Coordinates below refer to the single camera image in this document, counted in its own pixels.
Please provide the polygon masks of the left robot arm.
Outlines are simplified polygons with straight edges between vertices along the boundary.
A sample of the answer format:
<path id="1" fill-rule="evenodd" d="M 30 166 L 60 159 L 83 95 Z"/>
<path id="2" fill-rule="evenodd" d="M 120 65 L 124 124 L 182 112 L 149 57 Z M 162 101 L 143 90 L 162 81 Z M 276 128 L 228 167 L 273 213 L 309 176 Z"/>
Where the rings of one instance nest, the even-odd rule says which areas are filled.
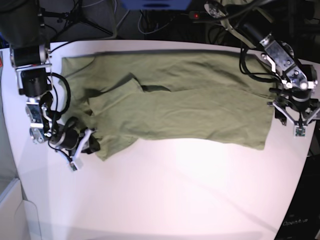
<path id="1" fill-rule="evenodd" d="M 320 102 L 312 98 L 318 85 L 318 75 L 312 65 L 301 64 L 294 49 L 285 41 L 278 40 L 273 31 L 273 18 L 262 8 L 268 0 L 251 0 L 240 4 L 224 5 L 218 0 L 207 0 L 204 9 L 211 22 L 221 26 L 238 38 L 246 47 L 240 52 L 239 68 L 251 79 L 262 83 L 276 82 L 273 89 L 276 99 L 272 102 L 275 118 L 283 125 L 294 124 L 300 134 L 315 120 L 320 111 Z M 271 67 L 267 78 L 265 73 L 253 73 L 246 64 L 249 50 L 261 49 L 262 58 Z"/>

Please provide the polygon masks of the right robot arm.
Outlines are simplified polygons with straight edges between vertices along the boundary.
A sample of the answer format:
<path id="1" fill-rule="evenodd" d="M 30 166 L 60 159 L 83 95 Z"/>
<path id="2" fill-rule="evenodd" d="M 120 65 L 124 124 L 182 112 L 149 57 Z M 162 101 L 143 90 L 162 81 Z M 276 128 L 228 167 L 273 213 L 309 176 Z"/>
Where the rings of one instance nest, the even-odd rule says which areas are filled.
<path id="1" fill-rule="evenodd" d="M 52 72 L 50 43 L 45 36 L 41 8 L 36 0 L 2 0 L 0 2 L 0 33 L 9 43 L 10 62 L 16 74 L 17 89 L 27 97 L 26 113 L 30 120 L 29 134 L 38 144 L 47 143 L 65 157 L 73 171 L 78 169 L 81 153 L 92 154 L 100 150 L 92 136 L 93 128 L 77 129 L 78 118 L 70 117 L 59 124 L 60 117 L 69 109 L 71 89 L 67 80 Z M 64 109 L 52 109 L 58 96 L 52 78 L 64 83 L 66 100 Z"/>

